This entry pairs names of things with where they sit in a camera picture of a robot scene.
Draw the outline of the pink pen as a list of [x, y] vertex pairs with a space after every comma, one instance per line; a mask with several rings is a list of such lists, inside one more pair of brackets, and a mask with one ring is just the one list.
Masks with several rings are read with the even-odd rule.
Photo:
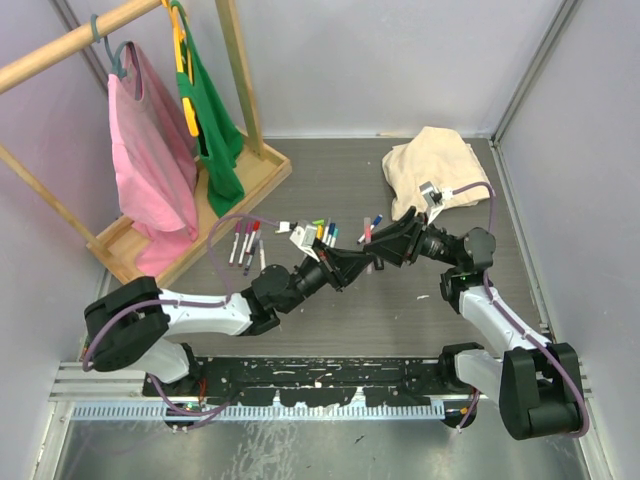
[[[371, 243], [371, 218], [370, 217], [365, 217], [364, 218], [364, 244], [365, 246]], [[367, 266], [367, 270], [366, 273], [368, 275], [372, 274], [373, 272], [373, 260], [370, 261], [370, 263]]]

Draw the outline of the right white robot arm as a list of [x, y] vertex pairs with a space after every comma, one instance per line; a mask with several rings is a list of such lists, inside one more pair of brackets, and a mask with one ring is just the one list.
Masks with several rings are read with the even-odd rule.
[[438, 379], [459, 394], [471, 386], [493, 400], [512, 438], [554, 434], [580, 437], [590, 420], [576, 351], [537, 333], [502, 300], [488, 278], [495, 237], [475, 227], [456, 236], [410, 208], [397, 222], [374, 233], [364, 250], [395, 266], [424, 256], [449, 265], [442, 298], [474, 325], [492, 350], [462, 345], [445, 348]]

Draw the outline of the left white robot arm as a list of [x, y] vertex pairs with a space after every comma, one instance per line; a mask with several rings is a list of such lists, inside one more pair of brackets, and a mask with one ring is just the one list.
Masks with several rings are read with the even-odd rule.
[[186, 295], [139, 277], [85, 308], [89, 345], [82, 368], [142, 371], [178, 396], [191, 395], [200, 372], [190, 348], [172, 337], [262, 335], [324, 286], [343, 290], [374, 261], [367, 252], [316, 245], [293, 270], [268, 265], [249, 287], [225, 296]]

